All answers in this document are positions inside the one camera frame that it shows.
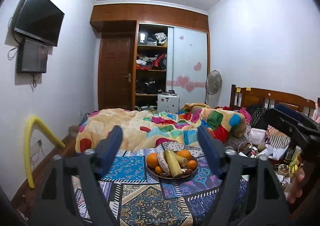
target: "metal screw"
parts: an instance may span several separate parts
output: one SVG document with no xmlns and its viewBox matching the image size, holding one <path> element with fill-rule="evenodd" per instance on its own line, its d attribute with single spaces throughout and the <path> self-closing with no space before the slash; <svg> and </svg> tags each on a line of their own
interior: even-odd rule
<svg viewBox="0 0 320 226">
<path fill-rule="evenodd" d="M 59 160 L 59 159 L 62 159 L 62 156 L 61 156 L 61 155 L 54 155 L 54 156 L 53 156 L 53 160 L 54 160 L 54 161 L 57 161 L 57 160 Z"/>
<path fill-rule="evenodd" d="M 265 155 L 259 156 L 259 159 L 263 160 L 263 161 L 267 161 L 268 160 L 268 158 Z"/>
<path fill-rule="evenodd" d="M 95 152 L 94 149 L 86 149 L 86 150 L 84 151 L 84 154 L 85 154 L 85 155 L 92 155 L 94 152 Z"/>
<path fill-rule="evenodd" d="M 225 153 L 226 153 L 228 156 L 234 156 L 235 154 L 237 154 L 237 152 L 235 152 L 233 149 L 226 149 L 226 150 L 225 150 Z"/>
</svg>

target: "wooden cabinet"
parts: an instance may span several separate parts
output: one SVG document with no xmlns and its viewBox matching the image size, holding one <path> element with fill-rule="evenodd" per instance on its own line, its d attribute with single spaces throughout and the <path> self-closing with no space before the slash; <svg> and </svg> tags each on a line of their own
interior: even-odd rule
<svg viewBox="0 0 320 226">
<path fill-rule="evenodd" d="M 136 20 L 209 31 L 208 16 L 197 12 L 151 4 L 107 4 L 93 7 L 90 22 Z"/>
</svg>

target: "fan head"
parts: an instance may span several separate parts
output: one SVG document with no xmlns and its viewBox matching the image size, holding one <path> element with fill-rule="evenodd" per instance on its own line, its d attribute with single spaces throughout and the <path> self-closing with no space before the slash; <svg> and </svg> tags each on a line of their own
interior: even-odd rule
<svg viewBox="0 0 320 226">
<path fill-rule="evenodd" d="M 205 83 L 205 89 L 208 94 L 216 94 L 222 86 L 222 78 L 220 73 L 217 70 L 212 71 Z"/>
</svg>

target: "colorful blanket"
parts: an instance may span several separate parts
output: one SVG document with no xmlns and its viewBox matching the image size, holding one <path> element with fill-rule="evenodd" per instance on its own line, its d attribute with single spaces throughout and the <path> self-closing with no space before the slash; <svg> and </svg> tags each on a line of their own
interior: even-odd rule
<svg viewBox="0 0 320 226">
<path fill-rule="evenodd" d="M 106 109 L 91 114 L 80 127 L 76 151 L 80 153 L 88 148 L 95 148 L 115 125 L 120 125 L 123 130 L 120 149 L 130 151 L 155 148 L 159 139 L 199 146 L 197 128 L 200 125 L 206 126 L 212 136 L 223 143 L 230 132 L 240 137 L 246 131 L 245 117 L 242 114 L 211 109 L 204 104 L 185 105 L 178 114 Z"/>
<path fill-rule="evenodd" d="M 158 178 L 146 168 L 145 156 L 166 149 L 187 149 L 198 160 L 197 172 L 180 180 Z M 81 182 L 72 177 L 79 214 L 91 222 L 82 193 Z M 200 147 L 165 142 L 156 148 L 136 152 L 119 150 L 109 173 L 99 185 L 109 207 L 122 226 L 133 225 L 200 225 L 217 199 L 222 181 L 209 169 Z M 244 202 L 247 181 L 241 180 L 234 206 Z"/>
</svg>

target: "bottle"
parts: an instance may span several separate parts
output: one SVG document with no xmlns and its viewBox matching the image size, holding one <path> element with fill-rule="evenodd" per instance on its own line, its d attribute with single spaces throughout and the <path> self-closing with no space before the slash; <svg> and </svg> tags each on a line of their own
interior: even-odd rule
<svg viewBox="0 0 320 226">
<path fill-rule="evenodd" d="M 287 149 L 287 152 L 285 153 L 284 156 L 284 163 L 285 164 L 289 164 L 291 162 L 292 156 L 296 150 L 296 143 L 294 143 L 293 141 L 290 142 L 289 147 Z"/>
</svg>

